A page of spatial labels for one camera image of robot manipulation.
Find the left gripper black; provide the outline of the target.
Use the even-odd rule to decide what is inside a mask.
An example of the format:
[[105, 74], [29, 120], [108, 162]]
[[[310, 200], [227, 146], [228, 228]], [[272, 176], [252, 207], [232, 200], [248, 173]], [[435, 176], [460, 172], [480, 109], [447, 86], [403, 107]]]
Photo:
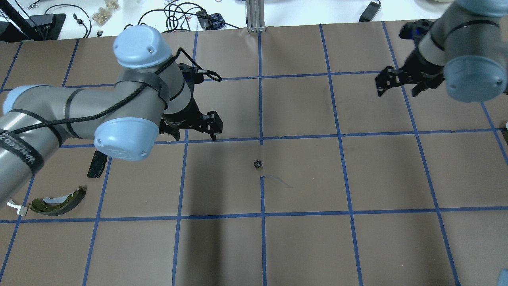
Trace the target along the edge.
[[210, 135], [212, 141], [223, 132], [223, 121], [216, 111], [203, 114], [191, 93], [180, 94], [165, 102], [166, 108], [158, 127], [159, 134], [169, 134], [179, 141], [181, 129], [193, 129]]

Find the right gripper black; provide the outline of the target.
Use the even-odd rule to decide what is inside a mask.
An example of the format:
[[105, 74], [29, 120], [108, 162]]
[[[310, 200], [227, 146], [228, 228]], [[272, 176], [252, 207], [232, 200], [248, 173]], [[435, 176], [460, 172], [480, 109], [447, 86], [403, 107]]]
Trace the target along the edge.
[[399, 69], [386, 66], [375, 78], [377, 96], [381, 97], [386, 89], [414, 84], [412, 97], [427, 89], [437, 89], [443, 82], [443, 67], [430, 63], [420, 50], [413, 50]]

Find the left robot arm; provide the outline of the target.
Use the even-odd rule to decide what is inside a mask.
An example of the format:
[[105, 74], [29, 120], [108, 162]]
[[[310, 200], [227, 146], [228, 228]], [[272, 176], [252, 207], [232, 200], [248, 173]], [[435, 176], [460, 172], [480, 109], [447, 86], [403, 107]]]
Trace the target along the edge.
[[123, 67], [112, 91], [24, 85], [8, 92], [1, 117], [1, 206], [29, 182], [69, 138], [88, 139], [103, 154], [125, 161], [149, 156], [159, 134], [179, 140], [180, 130], [209, 134], [223, 132], [215, 111], [200, 112], [194, 86], [205, 76], [221, 76], [195, 61], [178, 64], [178, 56], [192, 57], [179, 48], [173, 53], [153, 27], [137, 25], [113, 42]]

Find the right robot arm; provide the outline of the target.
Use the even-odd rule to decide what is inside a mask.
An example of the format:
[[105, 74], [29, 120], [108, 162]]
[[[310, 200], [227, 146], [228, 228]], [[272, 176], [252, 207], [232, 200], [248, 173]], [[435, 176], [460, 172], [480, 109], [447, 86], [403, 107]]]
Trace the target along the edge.
[[412, 84], [412, 96], [446, 84], [460, 102], [486, 102], [507, 94], [507, 43], [500, 20], [506, 0], [455, 0], [441, 18], [407, 22], [399, 37], [414, 42], [400, 68], [385, 67], [375, 78], [378, 96]]

